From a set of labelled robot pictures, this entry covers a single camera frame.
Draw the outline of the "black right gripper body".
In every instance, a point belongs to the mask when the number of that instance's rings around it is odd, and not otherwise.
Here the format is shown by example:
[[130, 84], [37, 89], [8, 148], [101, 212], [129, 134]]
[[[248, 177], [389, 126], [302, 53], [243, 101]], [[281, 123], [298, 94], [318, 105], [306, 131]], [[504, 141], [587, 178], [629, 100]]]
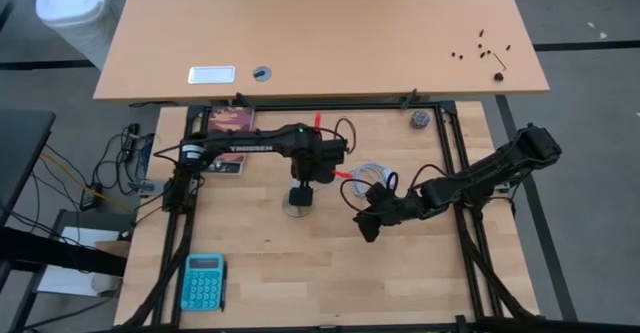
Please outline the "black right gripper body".
[[398, 196], [394, 189], [375, 183], [367, 190], [365, 197], [369, 203], [364, 209], [366, 218], [376, 218], [382, 223], [401, 223], [407, 220], [406, 197]]

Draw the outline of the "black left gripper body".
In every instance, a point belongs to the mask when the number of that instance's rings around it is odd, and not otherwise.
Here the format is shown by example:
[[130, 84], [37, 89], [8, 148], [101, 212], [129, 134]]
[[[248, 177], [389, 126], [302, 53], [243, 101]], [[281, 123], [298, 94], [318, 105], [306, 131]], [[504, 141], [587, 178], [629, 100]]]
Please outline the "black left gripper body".
[[329, 184], [334, 180], [334, 164], [326, 161], [294, 159], [292, 177], [301, 182]]

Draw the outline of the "landscape picture book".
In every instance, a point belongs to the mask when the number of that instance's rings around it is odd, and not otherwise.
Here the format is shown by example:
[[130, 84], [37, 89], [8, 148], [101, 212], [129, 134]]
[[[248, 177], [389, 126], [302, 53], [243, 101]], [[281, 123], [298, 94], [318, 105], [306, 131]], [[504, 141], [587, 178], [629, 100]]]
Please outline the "landscape picture book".
[[[254, 126], [255, 111], [247, 107], [213, 107], [207, 120], [207, 130], [251, 131]], [[227, 153], [214, 159], [208, 171], [215, 174], [241, 175], [246, 155]]]

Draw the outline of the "beige wooden desk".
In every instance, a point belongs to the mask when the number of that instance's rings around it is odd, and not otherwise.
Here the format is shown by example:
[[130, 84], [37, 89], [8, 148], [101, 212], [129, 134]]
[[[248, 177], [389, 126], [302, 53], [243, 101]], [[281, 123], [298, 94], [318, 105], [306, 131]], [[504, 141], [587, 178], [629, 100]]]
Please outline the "beige wooden desk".
[[[194, 66], [234, 66], [235, 81], [189, 84]], [[271, 69], [268, 81], [253, 78], [259, 66]], [[372, 97], [413, 89], [529, 94], [549, 86], [515, 0], [127, 0], [94, 96]]]

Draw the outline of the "black pen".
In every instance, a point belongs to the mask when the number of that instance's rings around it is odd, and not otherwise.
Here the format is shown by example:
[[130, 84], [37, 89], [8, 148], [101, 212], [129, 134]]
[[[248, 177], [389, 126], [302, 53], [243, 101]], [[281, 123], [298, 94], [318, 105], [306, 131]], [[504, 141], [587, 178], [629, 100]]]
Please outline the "black pen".
[[228, 264], [226, 260], [224, 261], [223, 267], [223, 275], [222, 275], [222, 286], [221, 286], [221, 299], [220, 299], [220, 312], [224, 312], [226, 305], [226, 294], [227, 294], [227, 282], [228, 282]]

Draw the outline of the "teal desk calculator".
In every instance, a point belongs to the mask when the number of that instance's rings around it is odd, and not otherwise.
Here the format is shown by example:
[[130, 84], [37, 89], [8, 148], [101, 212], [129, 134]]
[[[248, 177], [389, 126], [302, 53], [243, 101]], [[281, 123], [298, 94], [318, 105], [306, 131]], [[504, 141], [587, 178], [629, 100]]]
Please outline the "teal desk calculator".
[[218, 253], [187, 257], [180, 295], [183, 311], [220, 311], [224, 261]]

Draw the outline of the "black power strip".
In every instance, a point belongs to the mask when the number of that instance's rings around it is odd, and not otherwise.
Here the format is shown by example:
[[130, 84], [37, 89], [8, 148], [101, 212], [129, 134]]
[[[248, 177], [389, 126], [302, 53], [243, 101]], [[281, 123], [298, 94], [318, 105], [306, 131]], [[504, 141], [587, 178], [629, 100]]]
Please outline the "black power strip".
[[125, 128], [125, 136], [122, 143], [123, 157], [125, 162], [130, 162], [132, 159], [136, 141], [139, 138], [139, 131], [139, 123], [131, 123]]

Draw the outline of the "black power adapter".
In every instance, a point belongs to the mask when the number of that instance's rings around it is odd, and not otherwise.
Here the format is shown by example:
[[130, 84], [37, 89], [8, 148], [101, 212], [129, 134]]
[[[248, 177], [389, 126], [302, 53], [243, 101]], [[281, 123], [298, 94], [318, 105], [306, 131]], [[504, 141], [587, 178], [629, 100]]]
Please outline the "black power adapter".
[[101, 198], [92, 194], [92, 192], [102, 193], [102, 188], [103, 186], [100, 183], [94, 183], [90, 185], [88, 189], [83, 189], [80, 198], [79, 210], [88, 211], [97, 208], [101, 204]]

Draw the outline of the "white paper sheet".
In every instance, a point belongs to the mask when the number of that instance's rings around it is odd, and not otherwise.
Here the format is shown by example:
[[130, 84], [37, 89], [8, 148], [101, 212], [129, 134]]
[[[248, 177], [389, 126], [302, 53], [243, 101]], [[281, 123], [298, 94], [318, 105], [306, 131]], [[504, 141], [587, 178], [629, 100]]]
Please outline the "white paper sheet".
[[[74, 245], [82, 244], [95, 248], [97, 242], [115, 241], [118, 238], [118, 233], [109, 230], [67, 226], [62, 230], [62, 236]], [[122, 278], [117, 276], [82, 273], [75, 269], [48, 266], [36, 291], [39, 293], [99, 296], [115, 291], [121, 282]]]

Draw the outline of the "black support beam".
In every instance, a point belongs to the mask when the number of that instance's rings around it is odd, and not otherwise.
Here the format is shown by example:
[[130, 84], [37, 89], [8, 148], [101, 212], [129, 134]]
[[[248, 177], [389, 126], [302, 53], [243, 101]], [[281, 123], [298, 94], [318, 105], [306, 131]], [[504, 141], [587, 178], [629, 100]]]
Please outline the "black support beam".
[[54, 265], [122, 277], [127, 259], [13, 228], [0, 228], [0, 259]]

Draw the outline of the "black side table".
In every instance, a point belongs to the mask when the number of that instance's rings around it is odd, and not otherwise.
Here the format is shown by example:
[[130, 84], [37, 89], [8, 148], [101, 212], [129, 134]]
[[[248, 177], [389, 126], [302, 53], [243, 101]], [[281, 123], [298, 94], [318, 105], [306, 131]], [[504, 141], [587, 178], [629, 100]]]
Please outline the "black side table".
[[0, 108], [0, 227], [12, 209], [51, 133], [51, 111]]

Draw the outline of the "black aluminium table frame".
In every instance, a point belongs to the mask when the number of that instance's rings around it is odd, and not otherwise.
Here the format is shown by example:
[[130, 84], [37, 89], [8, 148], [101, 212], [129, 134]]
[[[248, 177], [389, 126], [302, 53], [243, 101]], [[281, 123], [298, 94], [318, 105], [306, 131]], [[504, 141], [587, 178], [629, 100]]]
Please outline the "black aluminium table frame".
[[[348, 117], [356, 126], [357, 148], [347, 168], [363, 163], [365, 153], [409, 180], [419, 163], [462, 168], [452, 148], [441, 149], [432, 123], [426, 133], [411, 131], [410, 110], [391, 103], [337, 103], [328, 106], [281, 105], [256, 109], [255, 124], [271, 129], [290, 122], [313, 124], [320, 112], [331, 126]], [[229, 264], [229, 294], [224, 312], [176, 313], [177, 275], [164, 294], [163, 318], [151, 325], [120, 327], [143, 303], [161, 270], [169, 214], [156, 211], [135, 228], [115, 325], [107, 333], [640, 333], [640, 326], [552, 321], [537, 317], [475, 318], [466, 281], [463, 250], [454, 208], [426, 223], [405, 224], [400, 233], [382, 233], [376, 243], [356, 239], [354, 215], [333, 183], [315, 193], [315, 208], [304, 218], [285, 215], [282, 202], [290, 183], [289, 163], [275, 155], [248, 158], [236, 178], [207, 176], [198, 195], [190, 249], [222, 253]], [[523, 305], [537, 310], [530, 277], [504, 200], [485, 208], [490, 257], [507, 287]]]

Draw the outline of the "grey metal bracket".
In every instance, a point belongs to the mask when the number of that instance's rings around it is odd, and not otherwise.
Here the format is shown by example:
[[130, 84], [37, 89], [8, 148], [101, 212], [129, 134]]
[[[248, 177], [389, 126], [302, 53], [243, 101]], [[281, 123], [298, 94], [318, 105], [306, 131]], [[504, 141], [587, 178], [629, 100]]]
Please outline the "grey metal bracket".
[[161, 195], [164, 191], [167, 181], [164, 180], [141, 180], [138, 182], [129, 182], [128, 186], [141, 198], [154, 197]]

